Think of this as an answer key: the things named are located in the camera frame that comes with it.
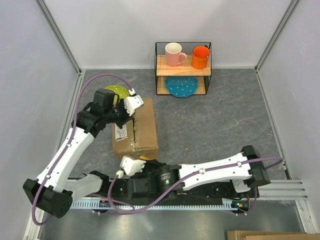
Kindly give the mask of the yellow utility knife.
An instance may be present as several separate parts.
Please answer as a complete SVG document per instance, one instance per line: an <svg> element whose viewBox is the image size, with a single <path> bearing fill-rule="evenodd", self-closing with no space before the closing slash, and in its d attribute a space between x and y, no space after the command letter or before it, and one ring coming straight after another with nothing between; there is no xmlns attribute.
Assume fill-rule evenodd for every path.
<svg viewBox="0 0 320 240"><path fill-rule="evenodd" d="M146 157L146 156L144 156L144 155L141 155L139 158L140 158L141 160L145 160L145 161L149 161L149 160L150 160L148 157Z"/></svg>

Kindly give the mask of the brown cardboard express box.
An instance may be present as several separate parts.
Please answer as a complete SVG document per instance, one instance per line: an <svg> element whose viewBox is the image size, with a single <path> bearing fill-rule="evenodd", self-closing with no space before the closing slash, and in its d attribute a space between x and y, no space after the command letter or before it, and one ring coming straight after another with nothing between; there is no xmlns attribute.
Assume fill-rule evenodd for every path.
<svg viewBox="0 0 320 240"><path fill-rule="evenodd" d="M122 128L112 126L112 148L119 160L124 156L160 159L153 100L148 97L143 101L144 105L136 110L132 120Z"/></svg>

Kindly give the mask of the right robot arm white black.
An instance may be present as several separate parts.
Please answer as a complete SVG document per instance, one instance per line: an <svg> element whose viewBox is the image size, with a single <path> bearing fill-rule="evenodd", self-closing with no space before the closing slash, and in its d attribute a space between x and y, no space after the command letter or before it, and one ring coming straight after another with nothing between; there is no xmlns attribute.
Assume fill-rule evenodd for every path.
<svg viewBox="0 0 320 240"><path fill-rule="evenodd" d="M196 191L208 195L214 184L226 182L230 198L242 198L252 190L270 184L271 180L261 159L252 145L244 146L233 156L198 164L176 164L153 160L132 159L122 161L129 198L160 196L175 198L178 194Z"/></svg>

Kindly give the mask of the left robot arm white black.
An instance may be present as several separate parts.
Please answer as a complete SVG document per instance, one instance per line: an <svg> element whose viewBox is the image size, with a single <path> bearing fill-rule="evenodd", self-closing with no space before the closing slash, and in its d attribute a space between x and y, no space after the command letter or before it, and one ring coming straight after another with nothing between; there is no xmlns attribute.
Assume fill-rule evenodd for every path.
<svg viewBox="0 0 320 240"><path fill-rule="evenodd" d="M107 175L95 170L70 184L68 177L82 153L107 124L122 128L143 104L141 96L134 92L123 99L112 90L98 89L93 100L76 112L66 139L48 166L35 180L24 182L23 190L32 203L32 210L41 209L62 218L71 205L83 197L106 196L110 191Z"/></svg>

